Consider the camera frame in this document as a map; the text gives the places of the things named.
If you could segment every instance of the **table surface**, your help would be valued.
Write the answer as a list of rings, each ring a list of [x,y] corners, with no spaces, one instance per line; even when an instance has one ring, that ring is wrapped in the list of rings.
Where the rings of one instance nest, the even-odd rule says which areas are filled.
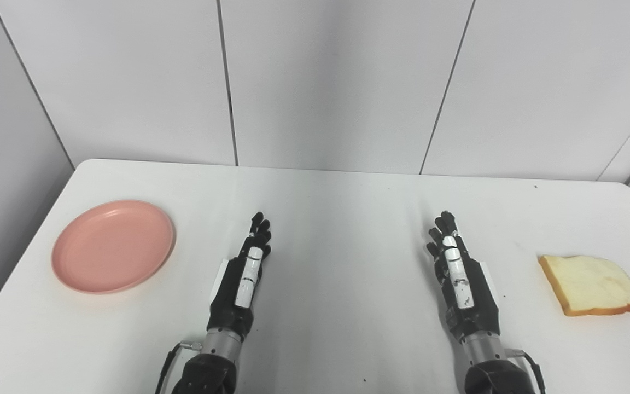
[[[68,289],[50,269],[55,239],[115,199],[165,210],[172,255],[124,292]],[[220,262],[258,210],[273,252],[238,392],[457,392],[467,361],[424,249],[442,210],[492,272],[505,346],[541,364],[548,392],[630,392],[630,314],[563,316],[536,259],[605,257],[630,275],[621,184],[88,160],[0,293],[0,393],[153,392],[167,351],[205,334]]]

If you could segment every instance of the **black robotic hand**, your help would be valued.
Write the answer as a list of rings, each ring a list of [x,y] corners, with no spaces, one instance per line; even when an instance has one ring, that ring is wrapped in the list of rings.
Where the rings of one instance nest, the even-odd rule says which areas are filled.
[[[435,275],[442,285],[442,294],[447,305],[448,330],[459,342],[478,331],[490,331],[499,335],[497,304],[490,293],[480,263],[470,257],[463,239],[458,235],[455,218],[450,212],[444,211],[435,220],[435,224],[437,227],[429,230],[433,242],[427,244],[427,250],[434,257]],[[465,277],[450,271],[447,255],[460,257],[457,265],[460,264],[465,271]]]
[[[243,308],[235,305],[235,297],[240,286],[240,279],[242,279],[242,272],[245,262],[247,262],[249,250],[252,247],[261,249],[263,251],[262,260],[271,252],[271,246],[267,244],[271,239],[269,227],[270,222],[264,220],[264,214],[257,212],[252,218],[252,227],[249,229],[249,235],[244,240],[240,252],[237,257],[227,263],[218,293],[211,303],[211,316],[208,319],[207,329],[227,328],[240,335],[242,340],[249,334],[254,320],[252,308]],[[260,266],[258,280],[261,277],[262,267]]]
[[[249,235],[237,257],[225,267],[225,274],[210,307],[207,335],[200,354],[186,362],[182,378],[172,394],[233,394],[237,386],[237,359],[247,338],[254,315],[253,290],[262,276],[261,262],[270,254],[270,222],[257,212],[252,218]],[[178,344],[167,356],[157,391],[176,354]]]
[[[527,372],[507,360],[500,341],[498,307],[480,263],[468,254],[458,235],[456,220],[444,211],[430,229],[434,271],[447,305],[448,330],[463,346],[470,361],[465,375],[466,394],[534,394]],[[540,367],[523,351],[512,351],[532,365],[540,392],[545,392]]]

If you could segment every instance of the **silver cylindrical joint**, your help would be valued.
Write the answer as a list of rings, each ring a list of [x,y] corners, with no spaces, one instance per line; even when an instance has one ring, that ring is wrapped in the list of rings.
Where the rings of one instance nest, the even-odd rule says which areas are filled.
[[[460,344],[472,365],[507,358],[500,336],[490,331],[474,332],[460,340]]]
[[[240,356],[240,349],[242,349],[240,335],[229,329],[212,328],[206,334],[201,353],[215,354],[235,364]]]

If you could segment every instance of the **pink plate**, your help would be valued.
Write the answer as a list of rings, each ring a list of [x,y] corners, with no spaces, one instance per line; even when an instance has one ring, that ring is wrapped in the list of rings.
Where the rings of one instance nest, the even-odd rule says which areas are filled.
[[[93,207],[62,231],[52,270],[80,292],[118,292],[151,277],[172,251],[167,214],[149,202],[118,200]]]

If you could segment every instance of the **robot finger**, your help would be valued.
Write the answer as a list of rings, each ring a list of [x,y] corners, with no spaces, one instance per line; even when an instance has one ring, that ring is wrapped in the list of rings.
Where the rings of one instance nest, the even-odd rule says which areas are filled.
[[[252,217],[252,226],[249,228],[249,232],[250,233],[254,233],[257,231],[257,228],[259,227],[259,225],[261,224],[261,222],[264,221],[264,214],[260,211],[257,212],[253,217]]]
[[[269,227],[271,227],[271,222],[269,222],[269,220],[265,220],[257,228],[257,233],[263,233],[263,232],[269,230]]]
[[[441,214],[441,218],[446,223],[446,227],[448,230],[448,233],[445,233],[445,234],[453,234],[454,231],[458,230],[456,227],[456,218],[453,217],[452,213],[448,211],[444,211]]]
[[[439,231],[436,227],[429,230],[429,235],[432,236],[432,240],[434,240],[435,244],[438,247],[441,247],[442,241],[444,240],[444,235]]]
[[[442,219],[442,217],[438,217],[434,219],[434,224],[437,225],[437,228],[441,231],[442,234],[444,235],[450,234],[450,232],[448,232],[448,226],[446,222],[444,221],[444,219]]]
[[[439,257],[439,249],[437,248],[437,245],[434,244],[434,242],[430,242],[429,244],[427,244],[427,250],[432,254],[432,257],[434,257],[434,259],[437,259],[437,257]]]
[[[262,251],[264,252],[264,254],[262,256],[262,260],[264,260],[271,253],[271,246],[270,245],[264,245],[264,247],[262,247]]]

